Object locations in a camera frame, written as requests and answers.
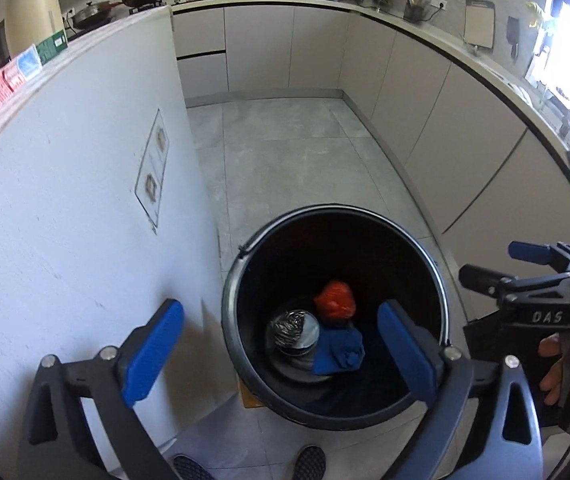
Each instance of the white wall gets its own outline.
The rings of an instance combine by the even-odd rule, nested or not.
[[[215,222],[191,139],[169,13],[116,33],[65,68],[0,136],[0,472],[43,355],[119,345],[162,300],[187,325],[136,411],[156,444],[235,390],[220,332]],[[133,194],[160,108],[169,158],[153,231]],[[95,413],[90,426],[116,460]]]

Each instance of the red plastic bag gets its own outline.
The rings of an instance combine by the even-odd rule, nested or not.
[[[329,282],[314,298],[318,313],[329,320],[350,319],[356,313],[356,304],[347,283]]]

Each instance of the cutting board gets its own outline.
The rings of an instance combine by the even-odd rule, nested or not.
[[[466,43],[485,48],[494,48],[496,8],[487,0],[466,0],[465,32]]]

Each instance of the bottle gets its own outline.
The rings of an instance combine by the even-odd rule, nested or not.
[[[4,27],[12,58],[32,44],[65,35],[58,0],[7,0]]]

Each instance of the blue gripper pad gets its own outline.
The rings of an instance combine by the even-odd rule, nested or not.
[[[129,408],[149,395],[184,322],[183,306],[176,300],[165,300],[152,319],[135,329],[120,347],[118,375]]]
[[[396,300],[379,306],[377,322],[410,393],[430,408],[443,378],[441,346],[427,329],[414,324]]]
[[[549,265],[552,262],[552,251],[549,245],[529,244],[527,242],[512,242],[507,253],[514,260],[530,262],[539,265]]]

